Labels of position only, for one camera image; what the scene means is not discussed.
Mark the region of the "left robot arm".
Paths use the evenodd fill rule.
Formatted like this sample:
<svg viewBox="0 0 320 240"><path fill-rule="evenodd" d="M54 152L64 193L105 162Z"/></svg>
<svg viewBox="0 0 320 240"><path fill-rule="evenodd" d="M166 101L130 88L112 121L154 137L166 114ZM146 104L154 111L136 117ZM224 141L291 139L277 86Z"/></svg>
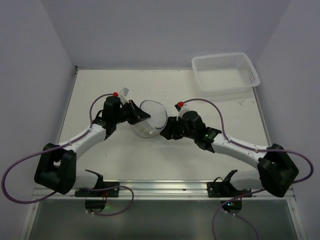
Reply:
<svg viewBox="0 0 320 240"><path fill-rule="evenodd" d="M61 144L48 143L44 146L34 181L63 195L71 189L97 192L102 186L103 176L92 170L77 171L77 161L109 138L118 124L127 122L135 125L150 117L132 100L123 103L120 97L108 95L103 108L90 118L86 130Z"/></svg>

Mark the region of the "white mesh laundry bag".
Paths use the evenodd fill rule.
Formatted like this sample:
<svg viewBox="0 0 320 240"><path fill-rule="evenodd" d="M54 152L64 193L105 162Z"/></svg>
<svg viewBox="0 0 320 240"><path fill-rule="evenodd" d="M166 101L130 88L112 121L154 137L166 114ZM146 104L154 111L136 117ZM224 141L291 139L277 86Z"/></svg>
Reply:
<svg viewBox="0 0 320 240"><path fill-rule="evenodd" d="M150 115L150 118L133 125L134 130L142 138L157 137L165 128L168 114L165 106L154 100L144 100L139 108Z"/></svg>

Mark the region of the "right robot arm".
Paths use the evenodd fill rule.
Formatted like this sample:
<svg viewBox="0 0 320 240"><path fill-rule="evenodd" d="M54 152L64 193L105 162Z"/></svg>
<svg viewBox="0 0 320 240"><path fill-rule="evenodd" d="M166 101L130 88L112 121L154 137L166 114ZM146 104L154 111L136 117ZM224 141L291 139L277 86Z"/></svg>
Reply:
<svg viewBox="0 0 320 240"><path fill-rule="evenodd" d="M160 135L167 140L191 139L204 151L226 155L253 167L247 172L234 170L223 179L228 194L263 188L282 198L299 173L282 146L275 143L270 147L249 145L243 141L236 144L221 130L206 126L193 110L169 117Z"/></svg>

